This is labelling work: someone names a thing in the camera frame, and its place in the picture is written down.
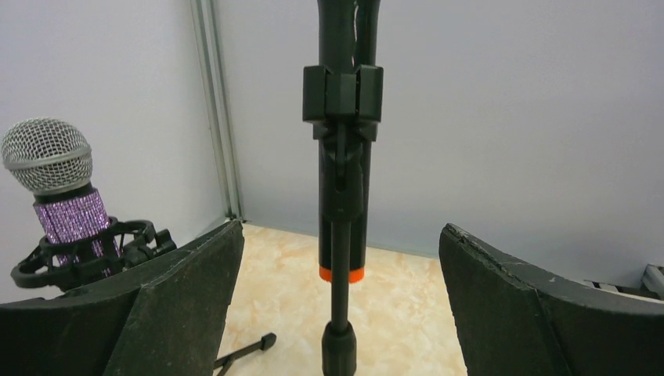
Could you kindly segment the purple glitter microphone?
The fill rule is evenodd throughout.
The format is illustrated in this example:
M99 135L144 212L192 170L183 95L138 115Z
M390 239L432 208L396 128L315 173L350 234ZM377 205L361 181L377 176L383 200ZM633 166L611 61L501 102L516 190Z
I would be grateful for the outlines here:
M42 258L66 266L121 254L114 238L99 234L112 221L92 185L92 148L73 125L35 117L11 126L1 142L2 163L34 196L45 239Z

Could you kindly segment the shock mount tripod stand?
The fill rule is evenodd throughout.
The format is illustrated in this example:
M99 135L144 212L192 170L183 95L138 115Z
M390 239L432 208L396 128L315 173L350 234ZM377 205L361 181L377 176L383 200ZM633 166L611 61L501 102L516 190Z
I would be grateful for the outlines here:
M43 237L11 276L61 296L1 306L4 375L224 375L276 343L219 356L244 250L231 220L178 247L146 220L110 219L78 240Z

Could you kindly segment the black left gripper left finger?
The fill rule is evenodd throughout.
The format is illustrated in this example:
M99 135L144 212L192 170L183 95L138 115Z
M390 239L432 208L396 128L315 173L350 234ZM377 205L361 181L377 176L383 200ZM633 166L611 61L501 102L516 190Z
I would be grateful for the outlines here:
M227 222L57 298L2 304L2 374L212 374L243 249Z

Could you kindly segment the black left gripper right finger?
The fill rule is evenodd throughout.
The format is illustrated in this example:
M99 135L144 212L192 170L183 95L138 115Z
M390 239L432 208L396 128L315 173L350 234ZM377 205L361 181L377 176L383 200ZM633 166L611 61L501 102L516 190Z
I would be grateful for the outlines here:
M662 374L662 293L570 280L453 224L438 256L470 375Z

